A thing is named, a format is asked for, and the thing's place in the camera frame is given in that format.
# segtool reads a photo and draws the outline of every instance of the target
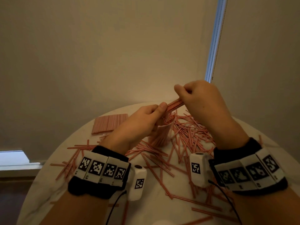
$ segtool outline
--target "round table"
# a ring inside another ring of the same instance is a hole
[[[140,103],[130,106],[125,106],[113,111],[110,111],[104,115],[122,114],[127,113],[131,115],[141,106],[147,106],[154,103]],[[186,107],[183,106],[178,109],[178,114],[183,115]],[[280,163],[284,172],[287,174],[287,178],[291,181],[292,189],[300,196],[300,185],[293,182],[297,179],[298,171],[300,170],[300,164],[291,157],[284,149],[259,132],[255,128],[246,124],[243,121],[236,119],[236,121],[242,126],[246,133],[258,140],[258,135],[262,136],[262,140],[269,148],[271,153]],[[66,191],[67,184],[63,178],[58,181],[55,180],[57,175],[62,170],[59,166],[50,166],[50,163],[61,163],[62,161],[68,161],[74,154],[75,149],[67,149],[67,147],[73,147],[74,145],[86,144],[87,139],[91,145],[96,145],[99,140],[99,135],[92,136],[91,131],[94,124],[94,120],[88,122],[69,136],[50,156],[47,162],[43,165],[35,180],[32,183],[30,190],[23,203],[17,224],[30,224],[38,225],[45,215],[49,212],[53,206],[53,202],[57,201],[60,196]],[[163,149],[166,153],[171,150],[171,144]],[[77,165],[80,163],[81,157],[77,159]],[[146,166],[145,161],[141,155],[136,156],[131,160],[133,164],[140,164]],[[178,158],[176,154],[173,154],[171,164],[177,165],[185,170],[184,164],[178,164]],[[154,168],[159,176],[159,168]],[[192,193],[188,183],[187,175],[172,169],[171,172],[175,175],[172,178],[166,172],[163,172],[163,183],[168,188],[171,194],[179,195],[192,199]],[[205,202],[206,192],[201,191],[195,200]],[[116,199],[116,195],[112,197],[110,203],[113,203]],[[126,202],[126,196],[121,197],[119,200],[119,207],[114,208],[113,214],[110,218],[110,224],[121,224],[123,210]],[[217,205],[223,209],[224,215],[235,217],[233,212],[229,212],[230,206],[228,203],[223,202],[217,198],[213,198],[213,205]],[[165,191],[155,179],[153,174],[148,170],[147,180],[145,182],[144,191],[140,200],[129,202],[129,208],[127,212],[126,224],[144,224],[151,225],[152,223],[167,219],[174,224],[184,224],[196,219],[207,217],[206,214],[195,212],[191,210],[191,207],[204,209],[207,211],[220,213],[213,209],[206,208],[204,206],[196,205],[190,202],[182,201],[179,199],[171,200],[165,195]],[[214,217],[213,220],[205,222],[205,224],[236,224],[231,221]]]

